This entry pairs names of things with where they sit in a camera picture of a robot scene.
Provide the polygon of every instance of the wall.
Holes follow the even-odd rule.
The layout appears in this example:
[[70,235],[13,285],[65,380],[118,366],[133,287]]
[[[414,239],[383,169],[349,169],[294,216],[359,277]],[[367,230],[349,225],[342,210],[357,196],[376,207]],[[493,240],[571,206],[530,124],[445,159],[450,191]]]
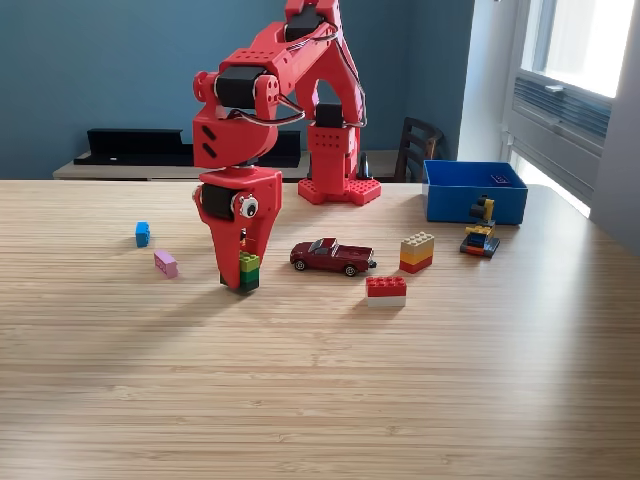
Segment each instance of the wall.
[[[367,91],[366,149],[395,149],[405,116],[414,0],[343,2]],[[2,0],[0,178],[51,178],[94,127],[182,128],[191,83],[284,18],[285,0]]]
[[440,128],[456,159],[473,0],[417,0],[412,18],[407,114]]
[[618,242],[640,255],[640,7],[631,21],[618,95],[600,161],[591,219]]
[[518,2],[476,0],[458,159],[498,161]]

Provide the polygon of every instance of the green lego brick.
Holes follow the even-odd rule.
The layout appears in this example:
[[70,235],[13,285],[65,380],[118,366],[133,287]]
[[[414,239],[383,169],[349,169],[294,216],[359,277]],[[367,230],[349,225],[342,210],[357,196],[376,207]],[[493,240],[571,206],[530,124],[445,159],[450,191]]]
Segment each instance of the green lego brick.
[[256,268],[260,268],[260,257],[251,255],[250,253],[240,252],[240,271],[252,272]]
[[[237,292],[250,292],[251,290],[255,290],[256,288],[258,288],[260,286],[260,279],[258,278],[257,272],[259,272],[259,270],[255,270],[256,275],[255,275],[255,279],[248,281],[248,282],[243,282],[242,281],[242,275],[244,272],[240,272],[240,286],[235,290]],[[222,275],[220,275],[220,283],[222,285],[226,285],[229,286],[229,284],[224,280],[224,278],[222,278]]]
[[260,279],[260,269],[256,268],[250,272],[240,272],[240,283],[251,283]]
[[254,280],[253,282],[250,282],[250,283],[241,283],[240,288],[238,288],[238,291],[248,293],[252,290],[255,290],[259,286],[260,286],[260,280]]

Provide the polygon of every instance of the toy car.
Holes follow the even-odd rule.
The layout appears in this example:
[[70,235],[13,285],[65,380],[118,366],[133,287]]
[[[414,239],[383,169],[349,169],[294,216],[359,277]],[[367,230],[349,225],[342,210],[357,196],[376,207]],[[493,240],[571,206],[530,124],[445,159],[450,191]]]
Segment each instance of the toy car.
[[298,271],[315,268],[344,272],[348,277],[354,277],[377,265],[373,261],[371,248],[338,245],[335,238],[299,243],[291,250],[289,260]]

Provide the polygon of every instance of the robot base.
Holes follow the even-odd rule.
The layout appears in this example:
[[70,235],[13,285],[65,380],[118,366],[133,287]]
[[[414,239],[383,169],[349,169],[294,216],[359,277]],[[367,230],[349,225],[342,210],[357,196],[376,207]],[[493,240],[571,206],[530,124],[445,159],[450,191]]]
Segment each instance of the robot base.
[[318,191],[313,180],[304,179],[298,183],[298,195],[314,205],[327,202],[353,203],[359,207],[375,200],[382,193],[382,185],[377,180],[349,180],[342,195],[332,195]]

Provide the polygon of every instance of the cable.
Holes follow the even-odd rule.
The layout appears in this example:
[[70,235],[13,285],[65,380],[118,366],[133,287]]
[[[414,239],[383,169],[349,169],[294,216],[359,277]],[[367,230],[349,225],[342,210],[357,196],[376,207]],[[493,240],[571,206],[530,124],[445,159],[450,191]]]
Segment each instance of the cable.
[[243,112],[242,110],[238,110],[237,108],[234,108],[229,112],[229,115],[227,116],[227,120],[243,118],[248,122],[255,123],[256,125],[262,125],[263,127],[279,127],[282,125],[289,125],[291,123],[295,123],[299,120],[302,120],[305,117],[304,109],[300,105],[293,103],[291,100],[289,100],[287,97],[285,97],[281,93],[278,94],[278,103],[286,105],[291,110],[297,113],[295,115],[291,115],[290,117],[280,118],[277,120],[264,120],[255,115],[252,115],[250,113],[246,113],[246,112]]

